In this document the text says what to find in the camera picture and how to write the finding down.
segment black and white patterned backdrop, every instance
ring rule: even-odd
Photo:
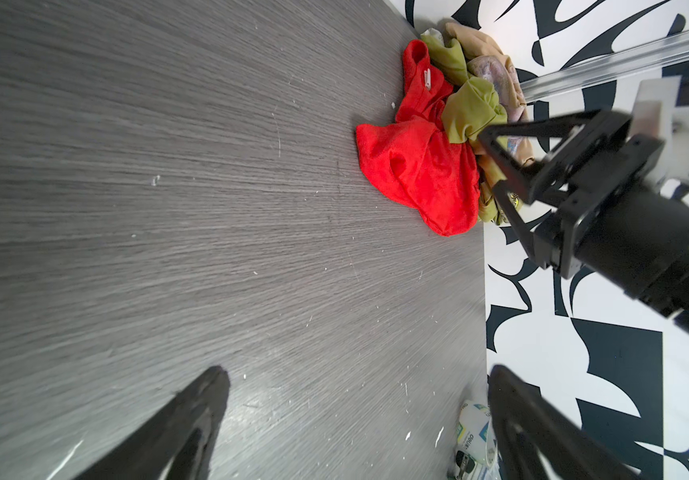
[[[689,29],[689,0],[388,2],[419,32],[445,18],[480,28],[522,81]],[[676,74],[689,74],[689,62],[543,98],[529,111],[539,120],[630,110],[641,80]],[[537,156],[550,147],[546,139],[538,145]],[[536,225],[548,210],[521,213]],[[509,366],[645,477],[688,479],[689,335],[589,269],[570,280],[537,269],[509,227],[483,228],[489,368]]]

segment red cloth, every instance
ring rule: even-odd
[[[424,72],[431,72],[431,86]],[[416,208],[437,234],[463,234],[478,218],[478,170],[468,143],[450,144],[440,114],[453,87],[429,64],[427,46],[413,40],[403,52],[406,98],[397,123],[356,129],[360,169],[387,198]]]

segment green cloth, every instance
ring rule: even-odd
[[[452,144],[474,142],[486,125],[507,123],[507,111],[499,103],[493,84],[473,76],[448,97],[440,117]]]
[[[471,77],[467,72],[467,60],[464,58],[462,45],[455,38],[449,42],[449,47],[443,44],[443,35],[437,30],[427,30],[422,33],[422,42],[427,44],[429,58],[448,78],[448,81],[458,86],[464,85]]]

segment gray wooden table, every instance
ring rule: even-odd
[[[433,234],[353,135],[414,37],[379,0],[0,0],[0,480],[82,441],[70,478],[217,364],[213,478],[443,478],[482,228]]]

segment pile of clothes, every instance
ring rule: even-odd
[[[505,223],[491,187],[504,178],[477,142],[488,124],[527,121],[512,60],[474,28],[447,23],[403,52],[405,98],[395,124],[357,127],[360,169],[391,200],[419,211],[437,234],[463,234],[482,221]],[[522,165],[527,138],[502,138]],[[510,198],[516,208],[519,199]]]

